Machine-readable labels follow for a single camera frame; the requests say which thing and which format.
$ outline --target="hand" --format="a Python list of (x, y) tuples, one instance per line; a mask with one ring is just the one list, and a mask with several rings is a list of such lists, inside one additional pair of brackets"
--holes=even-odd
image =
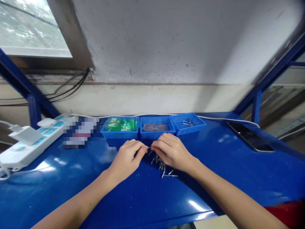
[(162, 134), (157, 141), (152, 143), (152, 150), (161, 157), (165, 164), (184, 172), (192, 167), (195, 159), (181, 140), (172, 134)]
[(107, 169), (111, 180), (118, 185), (129, 177), (138, 167), (141, 159), (147, 153), (148, 146), (134, 139), (126, 141), (118, 151), (111, 166)]

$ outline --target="window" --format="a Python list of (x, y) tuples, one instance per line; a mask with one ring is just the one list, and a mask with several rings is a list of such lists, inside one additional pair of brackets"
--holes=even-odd
[(7, 55), (72, 58), (46, 0), (0, 1), (0, 29)]
[(0, 0), (0, 48), (25, 73), (93, 67), (69, 0)]

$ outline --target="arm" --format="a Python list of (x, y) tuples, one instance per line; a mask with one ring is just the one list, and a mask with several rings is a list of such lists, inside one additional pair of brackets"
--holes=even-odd
[(148, 147), (136, 140), (121, 146), (111, 166), (89, 186), (39, 221), (32, 229), (79, 228), (101, 199), (129, 177), (140, 164)]
[(174, 135), (160, 136), (152, 143), (152, 150), (165, 164), (196, 179), (239, 229), (287, 229), (255, 200), (193, 157)]

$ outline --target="smartphone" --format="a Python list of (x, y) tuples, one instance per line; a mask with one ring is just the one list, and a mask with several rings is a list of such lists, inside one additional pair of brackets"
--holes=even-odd
[(263, 139), (238, 122), (229, 122), (228, 126), (253, 150), (257, 152), (272, 153), (274, 149)]

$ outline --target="white power strip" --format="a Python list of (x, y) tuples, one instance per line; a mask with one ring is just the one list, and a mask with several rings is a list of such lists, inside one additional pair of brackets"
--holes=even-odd
[(49, 145), (64, 133), (63, 116), (60, 115), (55, 120), (57, 120), (57, 123), (51, 128), (39, 128), (37, 130), (43, 137), (33, 145), (18, 142), (1, 153), (0, 161), (2, 165), (6, 168), (12, 168), (12, 172), (17, 172), (34, 161)]

